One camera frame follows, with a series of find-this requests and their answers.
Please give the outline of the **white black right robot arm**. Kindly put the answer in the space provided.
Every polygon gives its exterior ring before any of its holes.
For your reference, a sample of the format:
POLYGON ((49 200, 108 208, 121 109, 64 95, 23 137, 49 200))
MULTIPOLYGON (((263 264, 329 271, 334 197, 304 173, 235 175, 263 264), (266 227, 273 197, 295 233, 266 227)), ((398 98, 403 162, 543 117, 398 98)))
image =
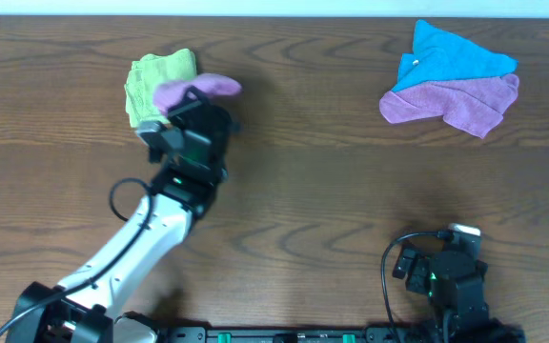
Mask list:
POLYGON ((484 297, 487 265, 472 255, 443 250, 431 255, 410 246, 402 248, 393 277, 405 288, 425 295, 432 318, 401 330, 401 342, 525 343, 522 329, 506 326, 490 316, 484 297))

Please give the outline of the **purple microfiber cloth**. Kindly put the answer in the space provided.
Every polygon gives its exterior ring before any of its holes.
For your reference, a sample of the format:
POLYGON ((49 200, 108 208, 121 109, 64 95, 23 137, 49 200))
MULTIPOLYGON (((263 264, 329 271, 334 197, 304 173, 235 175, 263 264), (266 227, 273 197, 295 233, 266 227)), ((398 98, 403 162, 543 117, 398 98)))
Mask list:
POLYGON ((152 96, 152 104, 165 115, 182 102, 189 89, 197 89, 208 98, 236 96, 242 92, 241 84, 231 77, 202 73, 192 80, 173 80, 159 85, 152 96))

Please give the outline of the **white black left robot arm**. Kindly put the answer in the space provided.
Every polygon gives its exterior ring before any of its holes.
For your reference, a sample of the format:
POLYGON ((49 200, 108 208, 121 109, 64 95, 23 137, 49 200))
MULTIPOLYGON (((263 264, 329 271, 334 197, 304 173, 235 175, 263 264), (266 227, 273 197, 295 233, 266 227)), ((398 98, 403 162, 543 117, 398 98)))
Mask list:
POLYGON ((158 119, 141 122, 136 135, 159 165, 134 214, 89 261, 53 288, 32 283, 0 328, 9 342, 113 342, 130 335, 155 342, 138 324, 115 326, 129 297, 157 262, 180 245, 209 210, 228 177, 225 154, 235 122, 216 97, 236 96, 237 84, 170 82, 157 88, 158 119))

